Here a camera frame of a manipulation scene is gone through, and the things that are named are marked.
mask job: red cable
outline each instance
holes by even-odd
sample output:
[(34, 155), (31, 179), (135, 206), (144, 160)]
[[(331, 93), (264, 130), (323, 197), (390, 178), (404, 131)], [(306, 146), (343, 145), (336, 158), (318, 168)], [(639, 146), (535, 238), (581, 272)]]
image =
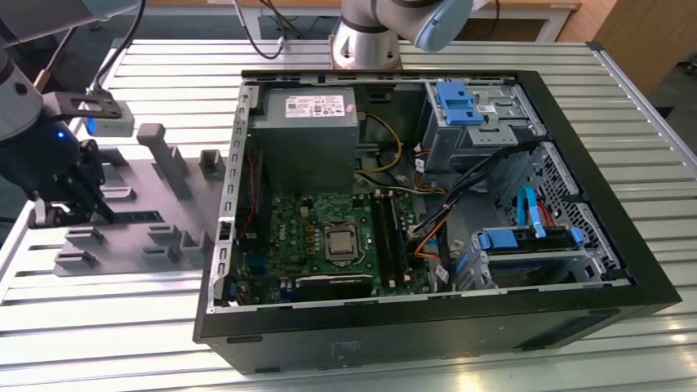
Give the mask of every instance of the red cable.
[(252, 193), (252, 210), (250, 211), (248, 221), (244, 224), (244, 228), (242, 229), (240, 236), (238, 237), (238, 241), (240, 241), (240, 238), (244, 237), (244, 234), (248, 231), (250, 223), (252, 222), (252, 216), (254, 216), (254, 210), (258, 207), (258, 195), (254, 187), (254, 162), (252, 157), (248, 155), (248, 162), (250, 162), (250, 192)]

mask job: aluminum slotted table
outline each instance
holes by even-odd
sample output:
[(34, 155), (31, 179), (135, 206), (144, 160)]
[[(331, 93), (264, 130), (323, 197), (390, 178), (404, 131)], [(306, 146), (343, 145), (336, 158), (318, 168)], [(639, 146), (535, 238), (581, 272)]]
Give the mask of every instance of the aluminum slotted table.
[[(272, 51), (275, 42), (262, 45)], [(7, 390), (671, 390), (697, 388), (697, 159), (603, 51), (584, 44), (403, 46), (410, 69), (537, 70), (684, 302), (560, 350), (242, 376), (192, 342), (199, 271), (59, 278), (64, 229), (26, 229), (0, 252), (0, 387)], [(107, 86), (184, 156), (227, 153), (244, 69), (327, 69), (326, 42), (276, 61), (244, 41), (136, 41)], [(135, 139), (99, 140), (142, 154)]]

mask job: power cord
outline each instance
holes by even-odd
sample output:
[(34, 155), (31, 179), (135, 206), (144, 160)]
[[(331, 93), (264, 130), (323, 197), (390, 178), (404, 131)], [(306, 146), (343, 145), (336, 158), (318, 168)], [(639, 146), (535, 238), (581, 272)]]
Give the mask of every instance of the power cord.
[(279, 12), (279, 9), (276, 9), (276, 5), (274, 4), (274, 1), (272, 0), (259, 0), (259, 2), (262, 4), (266, 5), (266, 7), (276, 14), (276, 18), (278, 18), (278, 23), (279, 23), (279, 26), (282, 26), (282, 30), (288, 33), (288, 31), (286, 31), (286, 27), (283, 26), (283, 22), (286, 22), (286, 25), (295, 31), (295, 34), (298, 35), (298, 39), (303, 39), (303, 33), (302, 31), (295, 27), (295, 24), (292, 24), (291, 22), (295, 21), (295, 19), (298, 19), (298, 17), (294, 19), (294, 20), (290, 20), (283, 14), (282, 12)]
[(54, 74), (54, 70), (58, 67), (58, 62), (60, 61), (63, 57), (63, 53), (66, 53), (66, 48), (68, 47), (70, 40), (74, 39), (75, 32), (78, 31), (78, 28), (74, 27), (68, 30), (66, 33), (66, 36), (63, 37), (62, 43), (58, 45), (56, 51), (54, 51), (54, 56), (51, 56), (51, 60), (48, 64), (46, 65), (44, 69), (39, 72), (39, 76), (36, 77), (36, 80), (34, 81), (34, 86), (39, 91), (44, 90), (46, 84), (48, 83), (51, 79), (51, 75)]
[(258, 54), (264, 57), (267, 60), (275, 60), (280, 55), (282, 55), (282, 51), (283, 51), (283, 48), (286, 47), (286, 27), (283, 26), (282, 24), (282, 28), (283, 28), (283, 35), (278, 41), (278, 44), (279, 44), (279, 49), (276, 51), (276, 53), (274, 55), (267, 55), (262, 49), (259, 49), (258, 47), (258, 44), (256, 42), (254, 41), (254, 38), (252, 38), (252, 34), (250, 33), (250, 29), (248, 29), (248, 24), (246, 23), (244, 21), (244, 15), (242, 13), (242, 8), (240, 6), (238, 5), (238, 1), (236, 0), (232, 0), (232, 4), (236, 6), (236, 12), (238, 12), (238, 18), (240, 19), (240, 24), (242, 24), (242, 28), (244, 29), (244, 34), (248, 36), (248, 41), (250, 41), (250, 44), (252, 45), (255, 51), (258, 52)]
[(501, 17), (501, 2), (499, 0), (496, 0), (496, 2), (497, 2), (497, 16), (493, 19), (492, 31), (489, 32), (489, 38), (488, 38), (489, 41), (493, 38), (493, 33), (497, 31), (499, 19)]
[(119, 58), (119, 56), (123, 54), (123, 52), (127, 50), (127, 48), (131, 46), (131, 43), (134, 42), (135, 32), (139, 29), (140, 21), (143, 20), (143, 14), (146, 13), (146, 5), (147, 5), (147, 0), (140, 0), (139, 12), (135, 15), (134, 23), (131, 24), (131, 29), (128, 29), (127, 36), (124, 37), (122, 44), (116, 48), (116, 51), (114, 52), (110, 59), (107, 60), (107, 62), (102, 66), (102, 68), (99, 69), (98, 74), (95, 75), (95, 79), (92, 80), (92, 85), (94, 85), (95, 91), (104, 90), (104, 88), (102, 87), (102, 78), (104, 77), (104, 75), (110, 71), (111, 67), (116, 63), (116, 59)]

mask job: blue led light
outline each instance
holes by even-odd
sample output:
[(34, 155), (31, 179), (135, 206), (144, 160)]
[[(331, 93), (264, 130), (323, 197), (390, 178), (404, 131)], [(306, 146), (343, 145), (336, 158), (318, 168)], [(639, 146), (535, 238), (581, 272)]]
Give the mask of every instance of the blue led light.
[(87, 119), (87, 133), (90, 136), (95, 136), (95, 128), (98, 127), (98, 122), (94, 118)]

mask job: white robotic arm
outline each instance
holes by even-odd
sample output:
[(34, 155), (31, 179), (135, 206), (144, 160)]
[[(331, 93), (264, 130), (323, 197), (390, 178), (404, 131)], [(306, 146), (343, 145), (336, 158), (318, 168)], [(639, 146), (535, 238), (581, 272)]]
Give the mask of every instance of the white robotic arm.
[[(96, 20), (107, 20), (139, 0), (3, 0), (0, 4), (0, 176), (35, 201), (30, 225), (54, 227), (111, 221), (99, 186), (104, 172), (94, 140), (79, 142), (66, 121), (120, 118), (108, 92), (42, 96), (15, 66), (4, 45), (26, 42)], [(83, 109), (84, 103), (91, 108)]]
[(332, 61), (343, 69), (394, 69), (398, 36), (424, 51), (440, 51), (456, 38), (473, 0), (344, 0)]

